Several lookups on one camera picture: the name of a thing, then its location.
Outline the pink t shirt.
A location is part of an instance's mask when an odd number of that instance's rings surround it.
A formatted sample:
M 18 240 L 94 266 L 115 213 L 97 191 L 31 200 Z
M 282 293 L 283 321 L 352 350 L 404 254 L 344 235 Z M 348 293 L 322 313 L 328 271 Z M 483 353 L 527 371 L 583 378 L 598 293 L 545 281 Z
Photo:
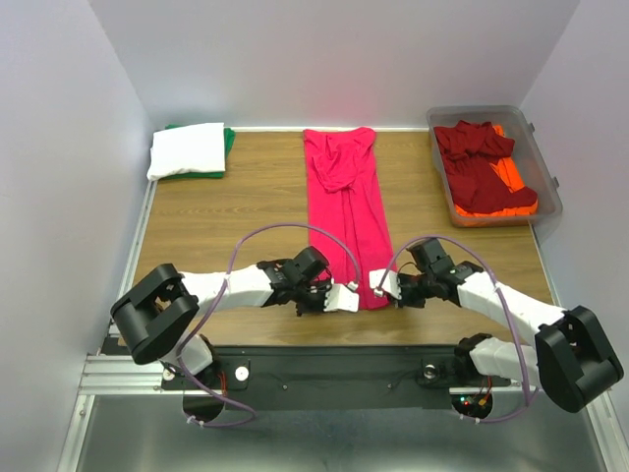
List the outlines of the pink t shirt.
M 304 132 L 308 221 L 343 242 L 355 256 L 361 275 L 360 308 L 379 310 L 388 300 L 373 294 L 372 270 L 393 256 L 379 187 L 374 144 L 376 132 Z

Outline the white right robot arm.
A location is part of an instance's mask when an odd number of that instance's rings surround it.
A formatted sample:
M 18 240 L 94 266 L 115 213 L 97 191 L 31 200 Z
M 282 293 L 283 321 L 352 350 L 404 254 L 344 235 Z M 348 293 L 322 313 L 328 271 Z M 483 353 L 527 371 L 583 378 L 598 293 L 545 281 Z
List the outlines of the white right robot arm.
M 501 378 L 516 381 L 525 403 L 542 391 L 560 409 L 577 413 L 618 384 L 624 369 L 596 314 L 584 307 L 565 309 L 500 282 L 477 254 L 455 263 L 443 238 L 415 238 L 403 247 L 416 267 L 394 270 L 391 258 L 370 275 L 373 291 L 382 291 L 399 307 L 421 308 L 429 299 L 449 302 L 504 325 L 502 341 L 478 333 L 454 348 L 452 372 L 463 384 Z

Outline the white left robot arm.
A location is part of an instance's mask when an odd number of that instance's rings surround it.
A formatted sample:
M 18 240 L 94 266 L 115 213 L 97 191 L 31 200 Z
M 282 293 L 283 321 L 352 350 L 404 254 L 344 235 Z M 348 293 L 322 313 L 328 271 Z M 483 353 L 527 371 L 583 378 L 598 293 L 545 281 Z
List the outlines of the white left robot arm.
M 136 364 L 160 362 L 176 375 L 185 373 L 195 386 L 217 386 L 226 375 L 210 341 L 200 333 L 185 339 L 191 322 L 207 313 L 219 293 L 216 311 L 293 303 L 301 316 L 323 312 L 332 288 L 328 260 L 312 246 L 293 259 L 260 261 L 229 274 L 182 272 L 163 264 L 119 298 L 110 316 Z

